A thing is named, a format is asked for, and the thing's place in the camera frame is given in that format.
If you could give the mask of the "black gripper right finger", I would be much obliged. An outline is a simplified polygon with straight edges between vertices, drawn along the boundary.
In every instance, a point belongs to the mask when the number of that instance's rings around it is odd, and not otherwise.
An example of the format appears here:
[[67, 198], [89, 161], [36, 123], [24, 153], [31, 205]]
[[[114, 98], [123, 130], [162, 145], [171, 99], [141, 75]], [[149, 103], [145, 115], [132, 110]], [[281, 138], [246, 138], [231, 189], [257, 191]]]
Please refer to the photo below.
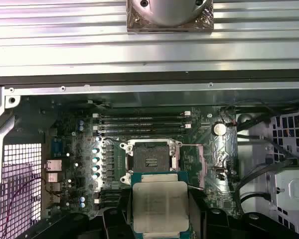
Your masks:
[[198, 239], [299, 239], [299, 234], [271, 218], [245, 213], [236, 219], [207, 206], [202, 191], [189, 191], [189, 221]]

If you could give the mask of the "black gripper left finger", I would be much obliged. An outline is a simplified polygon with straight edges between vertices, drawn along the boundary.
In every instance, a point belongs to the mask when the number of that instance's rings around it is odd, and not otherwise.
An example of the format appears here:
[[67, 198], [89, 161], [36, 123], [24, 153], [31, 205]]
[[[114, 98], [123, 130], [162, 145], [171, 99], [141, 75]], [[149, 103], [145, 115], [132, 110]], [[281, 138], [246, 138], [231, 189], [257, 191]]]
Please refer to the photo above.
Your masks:
[[84, 213], [69, 213], [41, 220], [22, 233], [23, 239], [132, 239], [130, 226], [132, 190], [123, 189], [115, 207], [102, 208], [90, 219]]

